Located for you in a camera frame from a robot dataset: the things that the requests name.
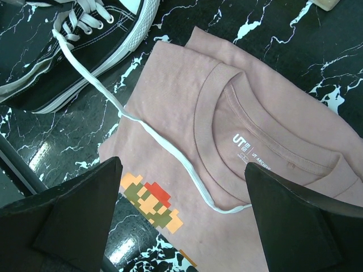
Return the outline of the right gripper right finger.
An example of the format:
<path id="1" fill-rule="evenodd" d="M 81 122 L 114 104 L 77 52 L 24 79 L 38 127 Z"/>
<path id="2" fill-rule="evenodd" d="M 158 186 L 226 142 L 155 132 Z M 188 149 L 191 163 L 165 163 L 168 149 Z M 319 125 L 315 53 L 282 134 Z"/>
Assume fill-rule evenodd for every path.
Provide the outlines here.
<path id="1" fill-rule="evenodd" d="M 245 178 L 269 271 L 362 271 L 362 207 L 256 163 Z"/>

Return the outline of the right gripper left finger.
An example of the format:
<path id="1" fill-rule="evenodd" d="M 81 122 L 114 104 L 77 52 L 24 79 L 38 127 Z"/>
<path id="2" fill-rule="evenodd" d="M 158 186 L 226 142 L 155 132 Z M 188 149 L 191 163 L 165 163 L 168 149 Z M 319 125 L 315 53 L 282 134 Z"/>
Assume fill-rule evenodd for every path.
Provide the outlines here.
<path id="1" fill-rule="evenodd" d="M 1 271 L 100 271 L 123 166 L 92 170 L 1 208 Z"/>

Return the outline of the black sneaker with white laces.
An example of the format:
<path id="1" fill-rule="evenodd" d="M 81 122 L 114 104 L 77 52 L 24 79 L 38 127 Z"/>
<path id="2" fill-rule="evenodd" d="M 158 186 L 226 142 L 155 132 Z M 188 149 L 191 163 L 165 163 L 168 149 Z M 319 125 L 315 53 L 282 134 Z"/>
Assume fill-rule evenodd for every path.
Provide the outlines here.
<path id="1" fill-rule="evenodd" d="M 98 76 L 127 58 L 147 35 L 158 1 L 72 1 L 57 15 L 52 37 L 18 79 L 1 85 L 1 104 L 46 114 L 66 105 L 92 84 L 131 121 Z"/>

